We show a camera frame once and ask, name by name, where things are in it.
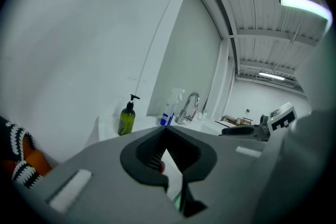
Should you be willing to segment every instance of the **ceiling fixture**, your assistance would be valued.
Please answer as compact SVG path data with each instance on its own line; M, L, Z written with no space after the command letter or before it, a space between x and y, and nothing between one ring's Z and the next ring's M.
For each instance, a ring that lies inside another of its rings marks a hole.
M303 9L323 17L324 19L327 20L325 33L329 30L332 24L332 15L330 10L311 0L280 0L280 4L282 6Z
M283 78L283 77L276 76L276 75L269 74L269 73L265 73L265 72L259 72L259 75L274 78L274 79L279 79L279 80L285 80L285 78Z

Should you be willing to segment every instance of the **white tape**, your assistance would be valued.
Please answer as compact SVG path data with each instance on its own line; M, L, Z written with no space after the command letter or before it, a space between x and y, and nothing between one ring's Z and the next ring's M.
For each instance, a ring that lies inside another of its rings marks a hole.
M259 158L261 156L260 151L250 150L249 148L245 148L241 146L236 148L236 152L242 153L242 154L245 154L251 157L255 157L255 158Z
M85 185L89 182L91 176L92 173L90 171L83 169L79 170L77 174L49 202L49 205L62 214L66 213Z

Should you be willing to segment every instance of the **soap dispenser bottle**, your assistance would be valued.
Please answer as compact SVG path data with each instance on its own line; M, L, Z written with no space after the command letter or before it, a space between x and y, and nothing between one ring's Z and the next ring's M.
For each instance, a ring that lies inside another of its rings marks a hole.
M139 97L131 94L131 101L128 102L126 108L121 111L119 128L118 128L119 135L129 134L132 132L133 123L135 119L135 111L133 110L134 98L140 99Z

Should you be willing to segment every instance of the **black and white knit fabric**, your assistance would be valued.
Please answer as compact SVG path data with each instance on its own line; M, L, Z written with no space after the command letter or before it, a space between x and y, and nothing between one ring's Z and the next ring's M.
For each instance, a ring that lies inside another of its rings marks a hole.
M25 185L30 189L34 188L42 178L43 177L36 172L35 168L30 166L26 161L17 163L12 176L13 181Z
M0 116L0 158L17 162L12 180L33 188L43 177L24 159L23 138L26 137L32 149L36 149L32 135L25 129Z

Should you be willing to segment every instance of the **chrome faucet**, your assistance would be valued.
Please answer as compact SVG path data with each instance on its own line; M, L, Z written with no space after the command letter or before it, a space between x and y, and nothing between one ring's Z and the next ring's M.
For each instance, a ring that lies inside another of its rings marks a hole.
M191 98L192 97L195 97L195 104L194 104L194 108L193 108L193 112L192 112L192 115L187 115L187 108L188 108L188 105L191 101ZM182 124L182 122L184 121L184 119L186 119L187 121L192 121L197 110L198 110L198 104L200 103L200 95L197 93L197 92L192 92L187 101L185 102L185 105L184 105L184 108L181 110L180 114L179 114L179 117L177 118L176 122L178 124Z

